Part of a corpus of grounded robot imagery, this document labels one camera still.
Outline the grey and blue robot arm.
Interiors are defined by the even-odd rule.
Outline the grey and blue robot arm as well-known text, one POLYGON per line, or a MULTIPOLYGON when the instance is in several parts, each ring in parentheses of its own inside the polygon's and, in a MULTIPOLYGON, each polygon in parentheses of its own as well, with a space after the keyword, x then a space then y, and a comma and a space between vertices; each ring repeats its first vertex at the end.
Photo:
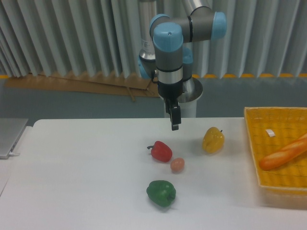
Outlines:
POLYGON ((226 15, 213 11, 206 0, 182 3, 187 15, 173 18, 158 14, 155 0, 138 1, 140 74, 157 85, 172 130, 178 130, 182 118, 196 116, 203 93, 202 84, 192 77, 192 50, 184 44, 221 39, 227 31, 226 15))

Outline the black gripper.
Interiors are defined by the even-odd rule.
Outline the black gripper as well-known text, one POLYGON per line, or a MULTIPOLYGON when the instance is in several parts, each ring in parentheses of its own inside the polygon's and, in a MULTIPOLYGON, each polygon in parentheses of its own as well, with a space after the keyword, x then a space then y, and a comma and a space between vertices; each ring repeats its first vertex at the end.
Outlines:
POLYGON ((177 99, 183 93, 183 81, 166 84, 158 82, 158 93, 164 98, 165 116, 171 119, 172 131, 179 129, 180 124, 180 106, 177 100, 170 101, 169 99, 177 99))

